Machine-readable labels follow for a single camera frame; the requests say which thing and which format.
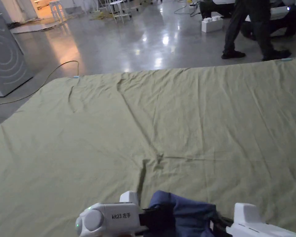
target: polished concrete floor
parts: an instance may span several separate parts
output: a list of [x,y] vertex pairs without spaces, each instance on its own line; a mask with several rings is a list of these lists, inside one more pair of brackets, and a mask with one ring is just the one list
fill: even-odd
[[[16,35],[29,67],[37,76],[14,91],[20,98],[35,91],[53,68],[70,60],[80,62],[80,75],[130,72],[166,68],[206,67],[258,62],[262,56],[256,42],[239,35],[236,49],[246,58],[222,60],[224,34],[201,31],[201,15],[190,17],[174,11],[184,6],[171,0],[154,2],[134,11],[131,21],[93,20],[91,15],[68,20],[64,25],[42,32]],[[185,8],[180,12],[189,12]],[[289,48],[296,57],[296,36],[274,41],[276,48]],[[77,65],[66,64],[48,80],[74,76]],[[10,117],[28,98],[0,105],[0,123]]]

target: wall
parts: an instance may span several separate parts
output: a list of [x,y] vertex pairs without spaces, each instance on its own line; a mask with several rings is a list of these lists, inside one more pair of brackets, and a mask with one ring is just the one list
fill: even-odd
[[[88,0],[86,0],[86,1],[84,1],[84,0],[73,0],[73,1],[76,4],[76,7],[81,7],[83,10],[84,10],[83,2],[85,4],[85,8],[87,10],[89,10],[90,7],[91,7]],[[63,5],[64,9],[73,8],[74,7],[73,1],[72,0],[61,0],[61,4]]]
[[0,0],[0,13],[6,23],[25,22],[37,17],[31,0]]
[[21,11],[23,11],[26,15],[26,21],[29,19],[34,19],[37,17],[37,14],[34,10],[34,7],[32,5],[31,0],[16,0],[21,8]]

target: white device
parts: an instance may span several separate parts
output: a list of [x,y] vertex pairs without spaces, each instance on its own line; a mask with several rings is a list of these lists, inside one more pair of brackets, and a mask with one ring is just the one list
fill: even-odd
[[[136,192],[128,191],[118,203],[96,203],[85,209],[76,220],[76,230],[79,237],[134,236],[148,230],[140,225],[139,215],[144,213]],[[226,232],[233,237],[296,237],[294,232],[263,222],[257,207],[248,203],[236,203],[234,223]]]
[[263,222],[257,207],[248,203],[236,203],[234,223],[226,231],[233,237],[296,237],[294,232]]
[[235,0],[213,0],[217,5],[235,3]]
[[212,32],[216,30],[221,30],[223,28],[223,19],[220,16],[213,16],[205,18],[202,21],[202,31]]
[[[276,8],[271,8],[271,18],[270,20],[275,20],[275,19],[282,19],[284,18],[290,11],[290,7],[284,6],[284,7],[276,7]],[[250,22],[250,16],[248,15],[245,18],[246,22]]]
[[76,220],[76,230],[80,237],[134,235],[147,229],[139,222],[139,214],[144,212],[138,206],[137,194],[128,191],[119,203],[96,203],[85,209]]

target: gray appliance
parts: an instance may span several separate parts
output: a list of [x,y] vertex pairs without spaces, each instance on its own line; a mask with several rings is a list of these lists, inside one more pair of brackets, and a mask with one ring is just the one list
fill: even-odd
[[23,53],[0,14],[0,97],[33,77]]

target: leg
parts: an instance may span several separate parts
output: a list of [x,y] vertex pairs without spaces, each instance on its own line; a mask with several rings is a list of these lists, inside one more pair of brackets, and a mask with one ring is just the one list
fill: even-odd
[[57,11],[58,16],[60,17],[60,22],[63,22],[62,14],[61,14],[60,9],[59,9],[59,5],[56,5],[56,11]]
[[115,23],[117,23],[116,18],[115,18],[115,15],[114,15],[114,12],[113,12],[113,8],[112,8],[111,4],[109,4],[109,8],[110,8],[110,10],[111,10],[111,12],[112,12],[112,15],[113,15],[113,17],[114,17]]
[[230,54],[235,51],[235,39],[239,34],[242,23],[248,15],[244,1],[247,0],[236,0],[235,11],[232,14],[230,24],[226,32],[224,54]]
[[118,15],[120,16],[120,18],[122,18],[122,22],[123,22],[123,24],[124,24],[124,19],[123,19],[123,16],[122,16],[123,11],[122,11],[121,4],[118,3],[117,6],[118,6],[118,11],[119,11]]
[[274,48],[270,39],[271,9],[269,0],[246,0],[245,7],[249,11],[253,32],[264,57],[269,57]]
[[127,9],[127,16],[128,16],[128,18],[129,18],[129,20],[130,20],[130,14],[131,14],[131,11],[130,11],[130,3],[129,3],[129,1],[130,0],[127,0],[127,2],[128,2],[128,9]]
[[51,13],[53,15],[53,18],[54,18],[55,22],[57,22],[58,19],[56,19],[56,15],[55,15],[55,12],[54,12],[54,6],[52,4],[50,4],[50,8],[51,8]]

